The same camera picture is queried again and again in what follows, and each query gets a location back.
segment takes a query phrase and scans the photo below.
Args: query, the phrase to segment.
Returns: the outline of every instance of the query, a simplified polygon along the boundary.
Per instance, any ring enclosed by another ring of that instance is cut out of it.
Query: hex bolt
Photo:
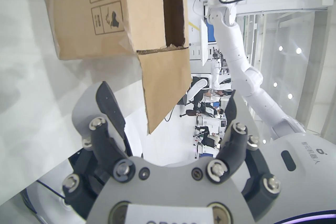
[[[268,190],[268,192],[272,194],[278,194],[280,192],[281,183],[275,176],[268,178],[268,179],[264,178],[263,184],[264,184],[264,187]]]
[[[71,174],[69,176],[67,176],[62,185],[68,189],[69,193],[72,193],[75,191],[75,189],[78,187],[79,185],[79,176],[77,174]]]
[[[89,129],[92,131],[95,131],[98,127],[100,127],[102,124],[105,124],[106,120],[103,117],[96,117],[95,119],[91,120],[89,124]]]

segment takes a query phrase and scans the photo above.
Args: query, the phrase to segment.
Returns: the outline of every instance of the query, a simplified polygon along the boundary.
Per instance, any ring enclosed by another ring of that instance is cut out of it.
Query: cardboard box
[[[149,133],[191,83],[187,0],[45,0],[59,59],[136,54]]]

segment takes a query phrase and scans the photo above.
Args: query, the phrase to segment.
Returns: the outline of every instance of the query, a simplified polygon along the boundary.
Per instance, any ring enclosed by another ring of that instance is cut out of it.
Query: robotic arm
[[[236,4],[242,0],[208,0],[207,21],[214,27],[214,37],[219,50],[228,64],[231,87],[246,99],[259,117],[270,127],[273,139],[291,133],[304,133],[304,128],[295,119],[285,114],[279,105],[260,87],[263,76],[247,61],[243,37],[235,22]],[[218,77],[213,88],[220,88]]]
[[[231,73],[231,87],[246,99],[259,117],[270,127],[273,139],[291,133],[304,133],[303,127],[285,114],[262,89],[263,76],[247,60],[243,37],[235,19],[235,4],[209,0],[207,20],[214,26],[214,36]]]

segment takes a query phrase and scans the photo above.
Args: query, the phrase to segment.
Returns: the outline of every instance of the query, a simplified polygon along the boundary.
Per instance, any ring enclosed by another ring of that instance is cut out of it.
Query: printed icon
[[[109,10],[107,8],[107,14],[105,20],[110,27],[119,27],[119,22],[117,21],[117,14],[115,11],[112,12],[112,18],[110,21]]]

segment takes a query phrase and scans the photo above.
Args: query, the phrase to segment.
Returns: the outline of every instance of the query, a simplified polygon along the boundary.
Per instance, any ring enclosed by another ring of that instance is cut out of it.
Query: white floor
[[[144,109],[140,108],[126,118],[126,128],[136,128],[140,135],[144,159],[156,165],[167,165],[191,160],[195,157],[193,134],[196,116],[184,116],[192,105],[176,105],[169,122],[163,120],[155,131],[147,135]]]

